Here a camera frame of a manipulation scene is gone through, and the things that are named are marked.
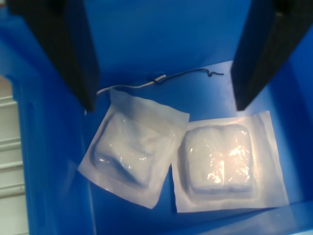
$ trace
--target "sealed plastic package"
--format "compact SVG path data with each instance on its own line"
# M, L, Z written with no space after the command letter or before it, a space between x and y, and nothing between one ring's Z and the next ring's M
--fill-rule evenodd
M110 98L78 170L105 190L153 208L189 114L116 90Z
M189 123L172 169L178 212L289 203L269 112Z

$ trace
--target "white shelf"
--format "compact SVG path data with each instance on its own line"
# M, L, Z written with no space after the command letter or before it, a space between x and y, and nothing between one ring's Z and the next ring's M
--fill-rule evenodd
M18 107L0 77L0 234L27 235L28 221Z

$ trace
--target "clear plastic wrap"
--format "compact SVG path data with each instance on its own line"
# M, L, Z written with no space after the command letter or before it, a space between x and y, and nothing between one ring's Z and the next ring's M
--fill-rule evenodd
M191 122L173 159L178 212L289 203L269 112Z
M110 98L78 170L105 190L153 208L189 114L116 90Z

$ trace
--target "bin floor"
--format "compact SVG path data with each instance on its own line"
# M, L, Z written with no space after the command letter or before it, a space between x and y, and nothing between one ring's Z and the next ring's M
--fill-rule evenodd
M171 79L161 85L121 90L190 113L190 121L244 116L269 110L289 200L298 202L312 199L311 189L307 189L310 185L307 178L310 173L309 166L306 167L307 162L298 157L299 154L309 153L309 149L303 148L303 144L312 140L308 132L311 128L311 121L302 97L297 92L299 90L297 89L297 78L291 71L291 67L286 63L249 107L243 112L237 112L230 78L231 64L232 62L229 61L206 67L210 71L223 72L224 76L208 77L205 72L200 71ZM86 146L91 142L109 105L108 93L102 93L97 100L96 112L87 114L85 117ZM177 214L171 174L170 168L159 202L152 210L129 203L90 183L97 234L112 232L121 234L131 231L135 231L137 234L147 234L151 231L157 233L255 210L240 209Z

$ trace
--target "blue plastic bin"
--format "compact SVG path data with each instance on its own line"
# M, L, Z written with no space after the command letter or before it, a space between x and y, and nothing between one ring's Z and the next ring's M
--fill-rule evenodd
M249 0L85 5L101 67L99 88L207 66L225 75L195 72L124 90L190 113L191 121L270 110L291 206L177 214L171 168L153 210L90 183L76 169L110 105L108 94L99 95L96 111L85 116L24 21L2 8L0 73L12 82L19 107L31 235L286 234L313 228L313 28L270 84L237 113L229 71Z

